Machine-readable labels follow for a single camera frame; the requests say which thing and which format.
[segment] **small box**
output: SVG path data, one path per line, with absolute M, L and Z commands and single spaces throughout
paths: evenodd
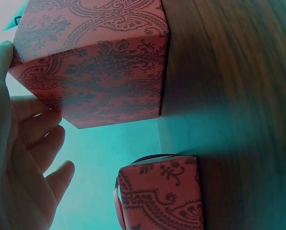
M 160 0 L 30 0 L 10 74 L 77 128 L 155 118 L 167 42 Z
M 117 212 L 126 230 L 203 230 L 195 157 L 174 156 L 131 164 L 120 169 L 117 181 L 122 203 L 120 214 L 118 208 Z

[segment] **wood grain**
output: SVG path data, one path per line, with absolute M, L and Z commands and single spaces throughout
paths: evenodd
M 162 3 L 162 152 L 199 156 L 207 230 L 286 230 L 286 0 Z

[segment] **teal wall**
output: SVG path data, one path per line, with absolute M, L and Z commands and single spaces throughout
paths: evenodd
M 10 75 L 10 95 L 30 94 Z M 73 181 L 51 230 L 119 230 L 113 202 L 118 170 L 145 155 L 160 153 L 156 120 L 78 130 L 63 120 L 65 144 L 46 174 L 74 162 Z

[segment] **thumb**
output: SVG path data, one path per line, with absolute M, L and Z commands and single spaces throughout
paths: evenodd
M 8 69 L 12 62 L 13 45 L 9 41 L 0 44 L 0 80 L 5 81 Z

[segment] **finger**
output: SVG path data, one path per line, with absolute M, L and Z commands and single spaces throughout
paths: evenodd
M 75 166 L 71 161 L 66 161 L 58 170 L 46 177 L 47 183 L 55 195 L 57 204 L 71 183 L 75 173 Z
M 53 110 L 48 110 L 22 122 L 19 125 L 18 134 L 23 144 L 30 147 L 56 127 L 61 120 L 60 114 Z
M 0 44 L 0 80 L 5 81 L 13 57 L 13 45 L 9 41 Z
M 34 95 L 11 97 L 11 103 L 15 109 L 19 123 L 49 110 L 49 108 Z
M 52 164 L 64 143 L 65 130 L 62 126 L 52 129 L 47 136 L 30 149 L 40 170 L 44 173 Z
M 55 198 L 48 195 L 50 187 L 47 181 L 31 153 L 18 138 L 15 140 L 12 149 L 11 164 L 12 167 L 10 168 L 14 169 L 25 191 L 28 192 L 30 197 L 41 208 L 41 211 L 46 215 L 48 223 L 51 223 L 52 217 L 54 216 L 54 208 L 52 207 L 56 206 Z

